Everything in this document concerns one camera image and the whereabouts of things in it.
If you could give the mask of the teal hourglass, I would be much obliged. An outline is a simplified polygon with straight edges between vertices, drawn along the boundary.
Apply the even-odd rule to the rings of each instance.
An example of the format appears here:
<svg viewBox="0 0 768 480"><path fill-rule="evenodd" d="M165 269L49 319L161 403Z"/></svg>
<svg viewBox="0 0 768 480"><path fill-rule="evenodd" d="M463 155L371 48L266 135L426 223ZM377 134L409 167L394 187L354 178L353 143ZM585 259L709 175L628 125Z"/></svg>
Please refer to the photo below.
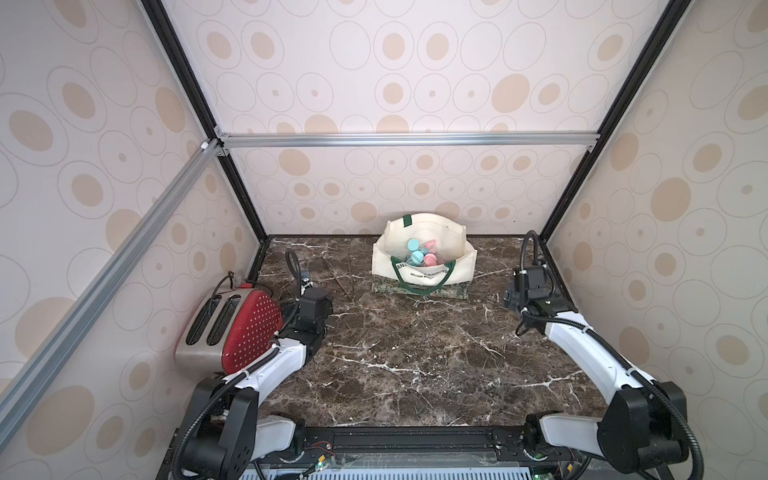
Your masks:
<svg viewBox="0 0 768 480"><path fill-rule="evenodd" d="M406 263L411 266L423 266L425 252L420 241L416 238L409 239L407 242L407 248L409 250L409 256L406 260Z"/></svg>

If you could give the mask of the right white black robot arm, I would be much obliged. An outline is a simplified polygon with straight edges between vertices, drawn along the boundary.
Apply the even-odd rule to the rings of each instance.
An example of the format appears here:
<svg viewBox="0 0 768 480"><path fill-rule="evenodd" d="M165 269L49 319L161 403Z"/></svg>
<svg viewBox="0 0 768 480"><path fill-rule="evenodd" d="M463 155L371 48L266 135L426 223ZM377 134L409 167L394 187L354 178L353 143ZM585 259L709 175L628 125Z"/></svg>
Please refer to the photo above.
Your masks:
<svg viewBox="0 0 768 480"><path fill-rule="evenodd" d="M522 239L502 304L519 318L516 335L537 332L554 342L607 403L600 418L528 415L521 442L531 459L543 459L546 448L567 448L643 479L659 479L670 466L689 461L690 478L703 478L704 455L687 420L685 393L656 380L597 333L564 294L534 231Z"/></svg>

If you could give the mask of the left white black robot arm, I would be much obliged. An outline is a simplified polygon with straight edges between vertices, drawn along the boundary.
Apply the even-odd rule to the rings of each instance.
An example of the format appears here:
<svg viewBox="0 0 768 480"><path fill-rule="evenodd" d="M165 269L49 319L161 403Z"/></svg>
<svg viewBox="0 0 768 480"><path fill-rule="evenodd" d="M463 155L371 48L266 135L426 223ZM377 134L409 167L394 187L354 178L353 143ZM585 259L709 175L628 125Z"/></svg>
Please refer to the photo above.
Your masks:
<svg viewBox="0 0 768 480"><path fill-rule="evenodd" d="M173 479L237 479L248 466L295 445L299 424L259 418L263 401L319 351L333 312L332 295L285 261L294 295L279 303L254 281L228 273L203 298L176 344L179 371L196 381L172 443Z"/></svg>

